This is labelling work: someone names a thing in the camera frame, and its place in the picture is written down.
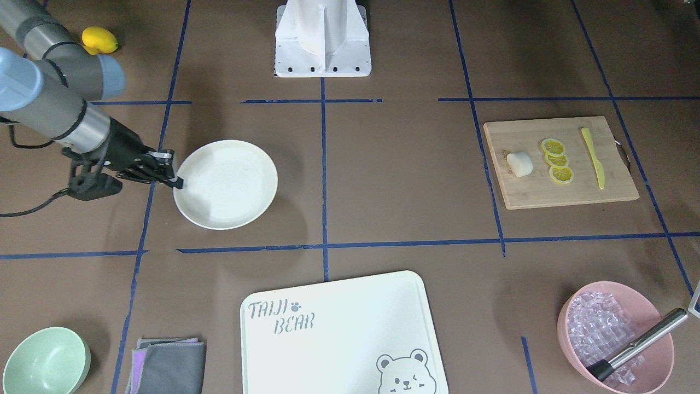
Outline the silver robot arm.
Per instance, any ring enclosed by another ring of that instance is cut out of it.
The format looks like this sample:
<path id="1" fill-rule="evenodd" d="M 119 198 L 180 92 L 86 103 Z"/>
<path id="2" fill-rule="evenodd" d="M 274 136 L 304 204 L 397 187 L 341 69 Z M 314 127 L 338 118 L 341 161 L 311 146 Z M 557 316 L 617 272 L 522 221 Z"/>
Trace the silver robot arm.
<path id="1" fill-rule="evenodd" d="M 2 117 L 63 146 L 77 165 L 181 189 L 172 150 L 155 150 L 95 105 L 126 79 L 110 55 L 91 55 L 36 1 L 3 1 L 2 29 L 27 54 L 2 48 Z"/>

